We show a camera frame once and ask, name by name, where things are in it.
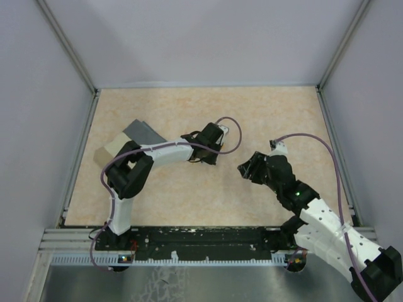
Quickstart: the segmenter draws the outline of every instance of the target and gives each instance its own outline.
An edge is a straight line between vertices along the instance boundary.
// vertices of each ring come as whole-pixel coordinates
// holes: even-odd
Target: wooden table
[[[102,90],[66,225],[101,225],[110,200],[99,182],[94,151],[122,132],[134,119],[147,122],[167,140],[201,130],[221,116],[242,126],[240,148],[219,155],[217,165],[177,163],[152,171],[136,196],[133,225],[255,226],[281,225],[291,213],[266,186],[241,177],[237,166],[259,150],[269,153],[269,140],[307,132],[329,141],[314,87],[187,87]],[[237,143],[231,121],[224,149]],[[327,150],[311,138],[289,138],[288,160],[297,178],[312,186],[337,211],[336,177]],[[344,215],[351,220],[343,195]]]

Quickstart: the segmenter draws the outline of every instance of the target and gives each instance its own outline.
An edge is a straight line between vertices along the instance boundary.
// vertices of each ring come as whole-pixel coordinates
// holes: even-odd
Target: white wall
[[[91,93],[32,0],[0,2],[0,300],[21,301]]]
[[[95,86],[128,87],[317,84],[361,0],[47,2]]]
[[[364,222],[401,254],[402,58],[403,1],[374,0],[325,88]]]

